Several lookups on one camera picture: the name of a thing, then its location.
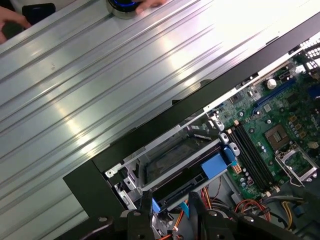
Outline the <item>person's right hand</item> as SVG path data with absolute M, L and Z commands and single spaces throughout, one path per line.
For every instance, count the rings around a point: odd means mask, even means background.
M 7 41 L 7 38 L 2 32 L 2 28 L 7 22 L 15 22 L 25 29 L 28 29 L 31 27 L 31 24 L 23 15 L 1 6 L 0 7 L 0 43 L 1 44 Z

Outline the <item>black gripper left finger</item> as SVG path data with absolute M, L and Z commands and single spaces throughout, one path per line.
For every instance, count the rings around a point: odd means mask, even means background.
M 60 235 L 60 240 L 153 240 L 152 192 L 143 191 L 140 208 L 118 217 L 91 217 Z

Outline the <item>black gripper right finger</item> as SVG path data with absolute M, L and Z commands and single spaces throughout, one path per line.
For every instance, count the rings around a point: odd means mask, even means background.
M 300 237 L 252 214 L 235 220 L 205 208 L 197 192 L 188 194 L 189 220 L 195 240 L 299 240 Z

